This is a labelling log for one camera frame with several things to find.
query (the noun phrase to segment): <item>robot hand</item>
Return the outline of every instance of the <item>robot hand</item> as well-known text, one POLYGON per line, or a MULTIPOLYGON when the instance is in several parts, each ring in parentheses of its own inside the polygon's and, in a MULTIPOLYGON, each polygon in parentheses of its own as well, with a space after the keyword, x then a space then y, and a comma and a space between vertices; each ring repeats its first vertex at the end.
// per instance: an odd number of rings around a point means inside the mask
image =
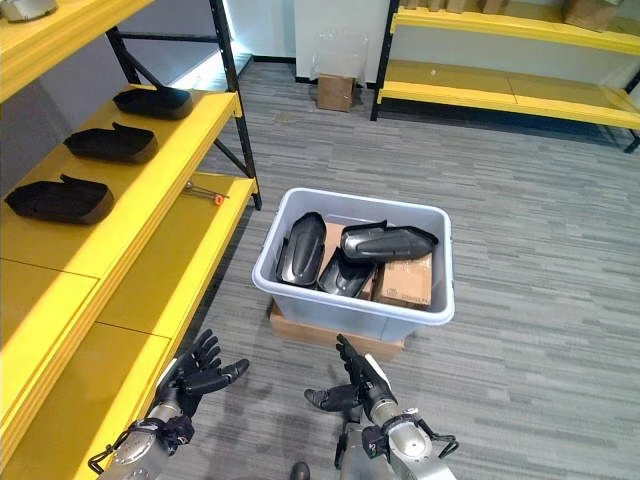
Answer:
POLYGON ((362 405, 371 420, 371 410, 380 401, 397 403, 384 372, 370 355, 360 355, 344 335, 338 335, 336 350, 344 361, 351 383, 328 390, 311 390, 304 396, 315 407, 326 412, 346 411, 362 405))
POLYGON ((202 396, 235 382, 249 368, 249 360, 220 368, 218 337, 205 330, 186 352, 175 358, 156 388, 153 406, 177 404, 183 415, 193 417, 202 396))

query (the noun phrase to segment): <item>black plastic cover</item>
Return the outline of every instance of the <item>black plastic cover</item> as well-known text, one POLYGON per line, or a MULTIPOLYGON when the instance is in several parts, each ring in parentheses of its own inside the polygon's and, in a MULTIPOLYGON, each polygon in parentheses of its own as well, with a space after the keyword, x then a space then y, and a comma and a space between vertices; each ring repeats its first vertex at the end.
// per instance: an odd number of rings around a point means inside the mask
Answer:
POLYGON ((71 153, 126 163, 145 163, 158 151, 158 141, 151 130, 127 127, 113 122, 113 130, 91 128, 71 135, 64 141, 71 153))
POLYGON ((171 87, 127 90, 113 97, 113 101, 123 112, 166 120, 179 120, 193 110, 191 94, 171 87))
POLYGON ((387 227, 380 223, 353 225, 342 230, 340 246, 352 262, 385 263, 422 258, 438 244, 435 235, 417 227, 387 227))
POLYGON ((315 286, 322 257, 327 226, 317 212, 300 217, 284 239, 276 268, 278 281, 311 288, 315 286))
POLYGON ((104 183, 61 175, 60 182, 35 182, 16 188, 5 201, 23 217, 63 223, 93 224, 113 207, 113 194, 104 183))
POLYGON ((357 297, 375 269, 375 263, 351 262, 340 248, 336 248, 320 275, 318 288, 342 297, 357 297))

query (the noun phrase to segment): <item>white wall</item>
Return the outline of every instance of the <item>white wall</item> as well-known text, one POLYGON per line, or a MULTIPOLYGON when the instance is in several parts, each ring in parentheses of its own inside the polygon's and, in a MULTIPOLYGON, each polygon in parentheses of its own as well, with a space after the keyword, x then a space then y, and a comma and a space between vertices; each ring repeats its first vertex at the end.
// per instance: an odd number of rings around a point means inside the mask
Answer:
POLYGON ((316 35, 332 29, 364 33, 369 39, 365 79, 375 82, 388 0, 295 0, 296 75, 309 77, 316 35))
POLYGON ((228 0, 235 40, 254 55, 295 57, 293 0, 228 0))
MULTIPOLYGON (((527 0, 560 5, 562 0, 527 0)), ((351 26, 367 32, 366 81, 375 82, 388 0, 295 0, 297 75, 308 77, 318 31, 351 26)), ((620 14, 640 19, 640 2, 627 1, 620 14)), ((640 66, 638 57, 514 37, 435 28, 399 27, 391 58, 469 65, 512 72, 624 85, 640 66)))

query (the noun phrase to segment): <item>clear plastic bin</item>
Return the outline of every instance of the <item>clear plastic bin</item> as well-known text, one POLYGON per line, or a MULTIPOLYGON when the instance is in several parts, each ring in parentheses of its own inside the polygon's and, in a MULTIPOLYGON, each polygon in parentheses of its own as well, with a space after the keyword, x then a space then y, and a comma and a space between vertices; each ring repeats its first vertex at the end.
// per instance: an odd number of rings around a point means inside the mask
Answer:
POLYGON ((256 287, 273 295, 282 314, 290 321, 384 342, 401 340, 422 326, 443 325, 453 318, 451 221, 443 210, 435 207, 294 188, 280 202, 253 268, 252 279, 256 287), (282 240, 289 235, 293 223, 310 211, 320 213, 326 222, 355 225, 386 219, 390 225, 414 225, 436 235, 440 241, 433 253, 433 287, 427 310, 340 297, 279 283, 276 265, 282 240))

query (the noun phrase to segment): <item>yellow shelving unit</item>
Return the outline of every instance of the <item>yellow shelving unit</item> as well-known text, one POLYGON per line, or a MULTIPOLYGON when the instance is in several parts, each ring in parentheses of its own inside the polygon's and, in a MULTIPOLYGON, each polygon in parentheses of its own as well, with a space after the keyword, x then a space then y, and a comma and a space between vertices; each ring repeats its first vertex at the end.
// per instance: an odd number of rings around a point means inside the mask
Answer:
POLYGON ((0 102, 153 0, 57 0, 47 17, 0 19, 0 102))
MULTIPOLYGON (((58 0, 47 17, 0 20, 0 102, 106 30, 117 40, 111 27, 150 3, 58 0)), ((223 63, 233 66, 224 8, 211 5, 223 63)), ((228 71, 229 91, 191 92, 182 120, 125 114, 109 101, 80 128, 152 130, 158 152, 149 162, 78 158, 60 145, 17 185, 61 174, 104 183, 115 203, 101 222, 44 222, 0 203, 3 479, 95 478, 87 458, 145 413, 252 195, 259 209, 237 76, 228 71), (232 117, 244 164, 219 146, 249 178, 194 174, 232 117), (229 198, 218 206, 181 195, 188 180, 229 198)))
POLYGON ((221 206, 186 194, 176 200, 38 411, 3 478, 94 479, 88 458, 144 415, 256 191, 250 178, 196 173, 192 179, 229 198, 221 206), (73 431, 59 441, 70 425, 73 431))
POLYGON ((640 128, 622 89, 472 67, 391 60, 378 95, 640 128))
POLYGON ((408 9, 391 0, 376 101, 371 108, 373 121, 385 98, 563 118, 629 128, 634 141, 625 152, 640 146, 640 136, 634 131, 640 128, 640 110, 627 93, 637 84, 640 72, 621 89, 482 68, 390 60, 398 27, 478 32, 639 56, 640 22, 615 18, 607 31, 594 32, 563 23, 560 7, 549 5, 513 2, 502 14, 490 15, 481 13, 476 0, 468 0, 462 13, 408 9))
POLYGON ((476 2, 467 4, 463 13, 401 6, 394 15, 391 32, 398 26, 446 28, 640 55, 640 23, 632 19, 616 18, 608 31, 600 33, 563 23, 559 7, 515 2, 504 14, 487 15, 480 12, 476 2))
MULTIPOLYGON (((19 323, 18 332, 40 332, 38 348, 29 349, 29 353, 25 353, 28 336, 3 337, 0 361, 4 365, 13 364, 15 352, 31 360, 11 375, 3 374, 3 458, 11 455, 66 362, 220 130, 229 118, 241 115, 235 93, 192 92, 192 98, 194 109, 182 121, 124 114, 110 101, 84 125, 106 128, 115 121, 154 131, 159 151, 148 163, 123 165, 77 158, 60 145, 19 183, 56 180, 62 173, 105 183, 114 194, 115 205, 100 223, 78 226, 43 222, 16 215, 5 202, 0 205, 0 257, 10 262, 6 265, 39 267, 24 273, 3 268, 3 285, 14 285, 15 290, 27 284, 36 289, 24 299, 15 291, 4 292, 3 311, 15 311, 17 301, 21 306, 13 316, 3 313, 3 329, 19 323), (43 275, 40 283, 32 281, 31 277, 41 272, 56 275, 50 280, 44 278, 51 275, 43 275), (83 279, 84 288, 77 288, 79 279, 83 279), (73 309, 60 311, 63 301, 73 309)), ((231 218, 228 220, 229 227, 235 225, 231 218)))

